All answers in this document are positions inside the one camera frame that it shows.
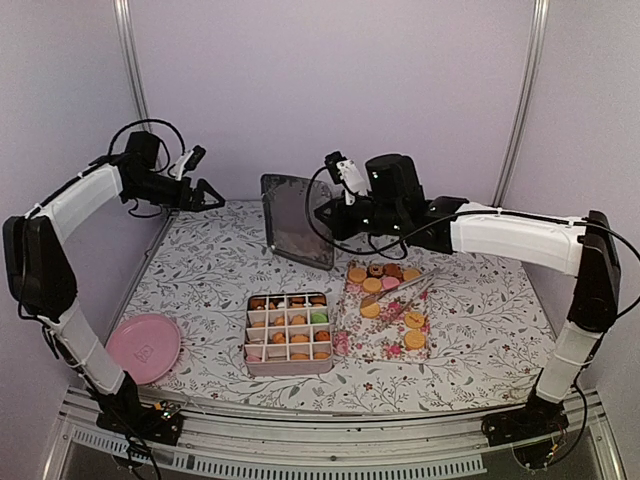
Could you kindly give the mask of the green sandwich cookie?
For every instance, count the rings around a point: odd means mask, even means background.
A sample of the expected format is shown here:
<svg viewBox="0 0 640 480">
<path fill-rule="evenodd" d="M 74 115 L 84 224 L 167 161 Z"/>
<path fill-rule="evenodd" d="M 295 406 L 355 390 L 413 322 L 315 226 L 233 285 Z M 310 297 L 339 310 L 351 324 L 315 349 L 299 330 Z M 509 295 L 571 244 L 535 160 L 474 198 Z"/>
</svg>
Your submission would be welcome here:
<svg viewBox="0 0 640 480">
<path fill-rule="evenodd" d="M 311 313 L 311 323 L 312 324 L 323 324 L 328 322 L 328 316 L 324 312 L 312 312 Z"/>
</svg>

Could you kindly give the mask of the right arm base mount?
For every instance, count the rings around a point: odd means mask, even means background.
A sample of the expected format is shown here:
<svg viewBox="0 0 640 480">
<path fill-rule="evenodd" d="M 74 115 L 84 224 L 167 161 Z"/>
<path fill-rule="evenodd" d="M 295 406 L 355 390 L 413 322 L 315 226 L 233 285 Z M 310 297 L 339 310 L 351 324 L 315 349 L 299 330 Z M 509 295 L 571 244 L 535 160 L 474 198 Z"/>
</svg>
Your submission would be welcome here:
<svg viewBox="0 0 640 480">
<path fill-rule="evenodd" d="M 529 440 L 567 429 L 569 421 L 561 405 L 524 407 L 486 415 L 481 431 L 490 446 Z"/>
</svg>

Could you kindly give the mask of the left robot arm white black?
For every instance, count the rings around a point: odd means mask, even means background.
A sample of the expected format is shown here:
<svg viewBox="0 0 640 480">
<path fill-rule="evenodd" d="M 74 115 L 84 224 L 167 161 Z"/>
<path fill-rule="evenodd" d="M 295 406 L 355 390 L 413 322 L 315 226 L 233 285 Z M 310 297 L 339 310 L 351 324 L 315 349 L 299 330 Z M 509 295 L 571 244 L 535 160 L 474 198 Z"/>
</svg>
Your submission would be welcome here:
<svg viewBox="0 0 640 480">
<path fill-rule="evenodd" d="M 134 144 L 108 152 L 27 213 L 8 218 L 2 237 L 9 290 L 21 319 L 38 322 L 55 355 L 82 376 L 100 397 L 115 399 L 111 419 L 128 434 L 148 426 L 148 412 L 131 397 L 134 382 L 109 355 L 89 325 L 78 300 L 78 283 L 65 243 L 103 205 L 146 201 L 169 210 L 220 208 L 224 198 L 204 179 L 191 181 L 206 151 L 184 151 L 172 175 L 150 166 L 152 151 Z"/>
</svg>

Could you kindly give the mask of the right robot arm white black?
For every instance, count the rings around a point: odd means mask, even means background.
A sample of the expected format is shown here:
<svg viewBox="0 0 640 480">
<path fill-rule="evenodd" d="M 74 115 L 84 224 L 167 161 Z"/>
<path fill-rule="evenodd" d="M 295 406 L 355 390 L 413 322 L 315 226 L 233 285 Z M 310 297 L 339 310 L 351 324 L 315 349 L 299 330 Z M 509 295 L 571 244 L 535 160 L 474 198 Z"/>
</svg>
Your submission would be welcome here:
<svg viewBox="0 0 640 480">
<path fill-rule="evenodd" d="M 340 197 L 318 207 L 304 202 L 311 228 L 324 225 L 335 248 L 364 233 L 396 243 L 453 254 L 486 254 L 555 270 L 576 280 L 573 300 L 555 350 L 517 427 L 537 436 L 556 417 L 571 384 L 588 365 L 604 334 L 619 317 L 621 269 L 607 217 L 548 217 L 488 207 L 462 197 L 426 199 L 413 160 L 401 154 L 375 157 L 363 171 L 339 152 L 323 166 Z"/>
</svg>

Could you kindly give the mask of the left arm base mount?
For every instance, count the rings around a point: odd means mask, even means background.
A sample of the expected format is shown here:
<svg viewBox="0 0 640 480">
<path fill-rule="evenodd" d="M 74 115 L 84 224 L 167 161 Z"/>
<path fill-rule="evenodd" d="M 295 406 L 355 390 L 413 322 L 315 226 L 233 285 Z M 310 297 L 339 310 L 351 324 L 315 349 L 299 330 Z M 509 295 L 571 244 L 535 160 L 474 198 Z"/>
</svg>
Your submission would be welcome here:
<svg viewBox="0 0 640 480">
<path fill-rule="evenodd" d="M 96 421 L 101 429 L 169 446 L 178 444 L 183 424 L 184 417 L 180 413 L 167 414 L 141 404 L 127 408 L 102 406 Z"/>
</svg>

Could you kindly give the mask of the white handled food tongs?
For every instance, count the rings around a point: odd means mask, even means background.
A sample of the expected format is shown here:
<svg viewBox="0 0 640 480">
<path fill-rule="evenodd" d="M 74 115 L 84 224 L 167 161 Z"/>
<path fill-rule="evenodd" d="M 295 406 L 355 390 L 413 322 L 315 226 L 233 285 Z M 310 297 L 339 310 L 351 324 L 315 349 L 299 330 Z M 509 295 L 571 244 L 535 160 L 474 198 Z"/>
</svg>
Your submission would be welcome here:
<svg viewBox="0 0 640 480">
<path fill-rule="evenodd" d="M 379 327 L 388 326 L 405 313 L 414 302 L 419 301 L 423 293 L 430 287 L 436 269 L 426 271 L 398 287 L 380 291 L 364 297 L 358 307 L 363 319 L 376 320 Z"/>
</svg>

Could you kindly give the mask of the metal tin lid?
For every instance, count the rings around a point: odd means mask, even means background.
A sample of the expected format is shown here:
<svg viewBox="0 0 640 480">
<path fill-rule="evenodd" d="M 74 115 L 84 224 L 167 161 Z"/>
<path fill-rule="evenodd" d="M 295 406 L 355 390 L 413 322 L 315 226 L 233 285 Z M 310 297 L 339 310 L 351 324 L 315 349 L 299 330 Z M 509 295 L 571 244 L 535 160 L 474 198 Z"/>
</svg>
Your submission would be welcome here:
<svg viewBox="0 0 640 480">
<path fill-rule="evenodd" d="M 267 245 L 274 254 L 321 270 L 334 266 L 334 247 L 322 240 L 309 226 L 305 213 L 308 187 L 309 212 L 333 197 L 323 181 L 265 173 L 260 178 Z"/>
</svg>

